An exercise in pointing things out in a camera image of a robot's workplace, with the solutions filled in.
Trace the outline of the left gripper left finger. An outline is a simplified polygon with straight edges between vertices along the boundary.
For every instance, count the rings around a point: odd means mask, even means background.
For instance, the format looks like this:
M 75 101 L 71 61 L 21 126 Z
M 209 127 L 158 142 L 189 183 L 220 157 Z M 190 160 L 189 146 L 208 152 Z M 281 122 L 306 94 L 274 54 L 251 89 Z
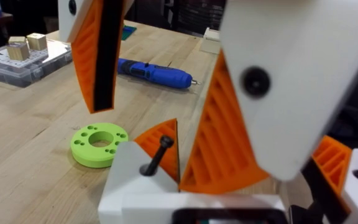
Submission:
M 173 139 L 173 146 L 166 150 L 156 174 L 143 176 L 140 168 L 149 165 L 163 135 Z M 98 205 L 100 223 L 123 222 L 122 202 L 127 194 L 178 191 L 180 158 L 177 138 L 177 120 L 173 118 L 118 146 Z

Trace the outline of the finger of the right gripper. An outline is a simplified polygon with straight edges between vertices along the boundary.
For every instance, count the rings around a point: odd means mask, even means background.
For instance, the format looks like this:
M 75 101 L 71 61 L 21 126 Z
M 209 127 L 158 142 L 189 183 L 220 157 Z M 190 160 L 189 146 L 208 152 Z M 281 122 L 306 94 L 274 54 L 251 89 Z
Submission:
M 292 180 L 358 79 L 358 0 L 228 1 L 219 38 L 180 189 Z
M 71 45 L 90 113 L 112 110 L 124 16 L 133 0 L 58 0 L 60 40 Z

